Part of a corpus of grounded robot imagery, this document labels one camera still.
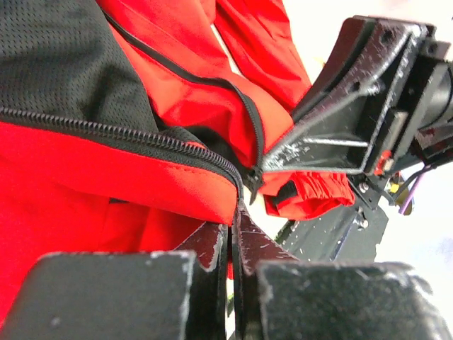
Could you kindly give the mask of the red jacket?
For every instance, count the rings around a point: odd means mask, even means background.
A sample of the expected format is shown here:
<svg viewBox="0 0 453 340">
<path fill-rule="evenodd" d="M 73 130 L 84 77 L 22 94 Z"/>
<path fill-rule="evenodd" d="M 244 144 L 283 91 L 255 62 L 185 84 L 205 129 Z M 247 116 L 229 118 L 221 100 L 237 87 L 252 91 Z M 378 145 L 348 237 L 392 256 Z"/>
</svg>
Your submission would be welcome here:
<svg viewBox="0 0 453 340">
<path fill-rule="evenodd" d="M 53 252 L 177 247 L 239 187 L 309 220 L 345 174 L 262 172 L 311 84 L 281 1 L 1 2 L 1 316 Z"/>
</svg>

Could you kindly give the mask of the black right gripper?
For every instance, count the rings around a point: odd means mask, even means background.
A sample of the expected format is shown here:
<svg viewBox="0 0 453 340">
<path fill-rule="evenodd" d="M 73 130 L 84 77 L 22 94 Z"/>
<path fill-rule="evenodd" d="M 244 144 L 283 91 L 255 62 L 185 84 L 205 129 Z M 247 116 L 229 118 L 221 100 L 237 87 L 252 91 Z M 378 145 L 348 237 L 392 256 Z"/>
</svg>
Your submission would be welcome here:
<svg viewBox="0 0 453 340">
<path fill-rule="evenodd" d="M 429 27 L 404 70 L 353 67 L 384 23 L 425 27 L 385 17 L 346 19 L 324 68 L 292 111 L 294 127 L 264 157 L 265 173 L 390 176 L 416 161 L 431 169 L 452 162 L 450 44 Z"/>
</svg>

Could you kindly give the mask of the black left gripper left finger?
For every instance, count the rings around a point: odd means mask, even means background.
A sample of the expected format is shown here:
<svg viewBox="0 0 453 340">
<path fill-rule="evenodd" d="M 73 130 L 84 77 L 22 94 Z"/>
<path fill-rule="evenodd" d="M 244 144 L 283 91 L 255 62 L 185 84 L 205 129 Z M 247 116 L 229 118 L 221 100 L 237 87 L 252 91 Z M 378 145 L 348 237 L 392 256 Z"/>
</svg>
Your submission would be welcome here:
<svg viewBox="0 0 453 340">
<path fill-rule="evenodd" d="M 224 339 L 228 229 L 172 251 L 54 253 L 28 273 L 2 339 Z"/>
</svg>

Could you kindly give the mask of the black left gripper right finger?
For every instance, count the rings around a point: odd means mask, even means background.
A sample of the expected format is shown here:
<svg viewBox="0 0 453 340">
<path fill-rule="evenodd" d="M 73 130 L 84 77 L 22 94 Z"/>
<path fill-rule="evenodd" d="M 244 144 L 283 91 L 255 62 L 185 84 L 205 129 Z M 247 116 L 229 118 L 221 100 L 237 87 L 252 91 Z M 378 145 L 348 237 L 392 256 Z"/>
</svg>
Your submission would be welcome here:
<svg viewBox="0 0 453 340">
<path fill-rule="evenodd" d="M 399 262 L 300 261 L 239 201 L 232 230 L 237 339 L 451 339 L 428 281 Z"/>
</svg>

